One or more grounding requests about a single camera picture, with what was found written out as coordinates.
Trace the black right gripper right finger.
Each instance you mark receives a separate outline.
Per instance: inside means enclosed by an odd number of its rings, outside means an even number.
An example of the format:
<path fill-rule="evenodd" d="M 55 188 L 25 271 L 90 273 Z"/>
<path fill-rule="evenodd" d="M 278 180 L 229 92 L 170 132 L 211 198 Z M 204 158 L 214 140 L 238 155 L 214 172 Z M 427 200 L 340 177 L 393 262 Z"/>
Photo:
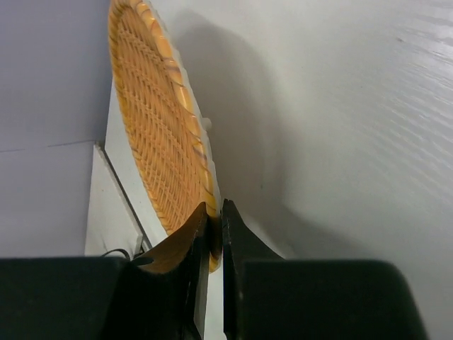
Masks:
<path fill-rule="evenodd" d="M 406 279 L 375 260 L 285 260 L 222 208 L 228 339 L 426 339 Z"/>

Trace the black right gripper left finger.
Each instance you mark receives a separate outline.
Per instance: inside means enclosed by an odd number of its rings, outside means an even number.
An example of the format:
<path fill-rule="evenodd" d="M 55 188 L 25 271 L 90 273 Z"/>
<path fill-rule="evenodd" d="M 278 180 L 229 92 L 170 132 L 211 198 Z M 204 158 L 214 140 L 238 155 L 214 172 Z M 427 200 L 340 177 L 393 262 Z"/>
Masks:
<path fill-rule="evenodd" d="M 2 339 L 201 339 L 206 207 L 133 260 L 2 259 Z"/>

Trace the round bamboo wooden plate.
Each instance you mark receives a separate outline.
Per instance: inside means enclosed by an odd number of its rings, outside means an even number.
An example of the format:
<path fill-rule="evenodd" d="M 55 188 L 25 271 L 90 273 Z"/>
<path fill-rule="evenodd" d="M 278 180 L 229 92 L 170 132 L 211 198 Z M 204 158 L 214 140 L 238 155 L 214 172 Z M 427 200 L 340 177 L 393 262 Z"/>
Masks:
<path fill-rule="evenodd" d="M 210 141 L 180 54 L 149 1 L 112 1 L 113 74 L 105 148 L 151 244 L 183 226 L 199 204 L 219 222 Z"/>

